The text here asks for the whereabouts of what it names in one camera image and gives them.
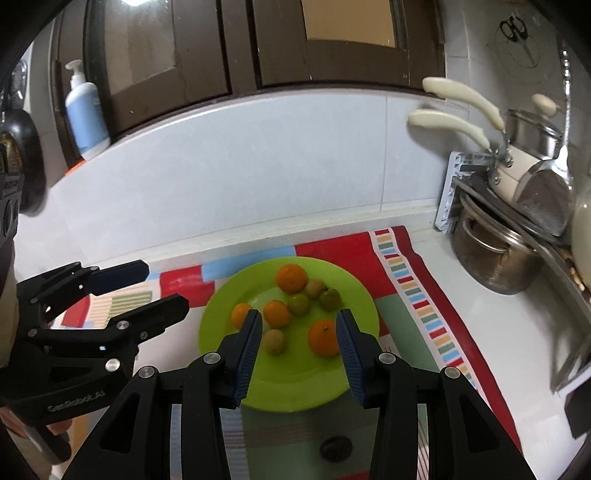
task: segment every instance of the soap dispenser bottle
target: soap dispenser bottle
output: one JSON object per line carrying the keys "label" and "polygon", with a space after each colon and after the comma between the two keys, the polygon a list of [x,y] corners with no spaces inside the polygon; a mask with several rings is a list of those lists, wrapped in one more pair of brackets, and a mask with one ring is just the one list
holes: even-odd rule
{"label": "soap dispenser bottle", "polygon": [[66,64],[66,69],[74,71],[70,80],[72,91],[66,97],[68,120],[80,155],[90,160],[111,144],[100,108],[99,91],[94,83],[86,81],[82,60],[72,60]]}

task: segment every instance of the frying pan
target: frying pan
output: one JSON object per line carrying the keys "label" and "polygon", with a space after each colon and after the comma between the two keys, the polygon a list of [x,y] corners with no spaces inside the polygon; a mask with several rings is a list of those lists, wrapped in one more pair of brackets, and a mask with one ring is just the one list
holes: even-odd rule
{"label": "frying pan", "polygon": [[0,105],[0,141],[12,151],[12,158],[20,160],[16,165],[9,164],[5,168],[17,168],[24,174],[20,212],[31,214],[41,206],[46,192],[43,152],[31,115],[25,110],[9,107],[11,82],[9,77]]}

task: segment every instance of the human hand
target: human hand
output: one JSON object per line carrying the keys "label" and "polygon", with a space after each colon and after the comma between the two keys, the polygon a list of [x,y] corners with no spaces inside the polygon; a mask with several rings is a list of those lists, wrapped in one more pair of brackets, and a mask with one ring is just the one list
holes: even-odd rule
{"label": "human hand", "polygon": [[[14,413],[10,411],[8,407],[0,408],[0,420],[2,420],[2,423],[8,429],[12,430],[19,437],[24,439],[27,438],[27,434],[23,429],[23,423],[17,418],[17,416]],[[58,423],[48,425],[47,428],[54,435],[59,435],[60,433],[64,433],[67,429],[69,429],[70,425],[72,425],[71,420],[63,420],[59,421]]]}

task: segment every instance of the wooden cabinet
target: wooden cabinet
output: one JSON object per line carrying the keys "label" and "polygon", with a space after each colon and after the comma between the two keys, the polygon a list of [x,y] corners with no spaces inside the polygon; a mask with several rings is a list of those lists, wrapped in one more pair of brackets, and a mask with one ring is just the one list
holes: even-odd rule
{"label": "wooden cabinet", "polygon": [[169,112],[294,85],[421,88],[444,74],[439,0],[73,0],[57,22],[53,101],[82,59],[117,139]]}
{"label": "wooden cabinet", "polygon": [[420,88],[444,74],[436,0],[252,0],[262,86]]}
{"label": "wooden cabinet", "polygon": [[164,113],[230,93],[212,0],[75,0],[61,23],[63,96],[84,61],[112,137]]}

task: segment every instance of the cabinet door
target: cabinet door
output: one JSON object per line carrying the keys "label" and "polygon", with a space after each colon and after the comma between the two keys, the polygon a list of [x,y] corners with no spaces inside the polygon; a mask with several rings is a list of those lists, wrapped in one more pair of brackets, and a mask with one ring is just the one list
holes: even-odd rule
{"label": "cabinet door", "polygon": [[83,22],[85,71],[113,137],[230,91],[216,0],[87,0]]}
{"label": "cabinet door", "polygon": [[252,0],[262,86],[420,87],[443,65],[433,1]]}

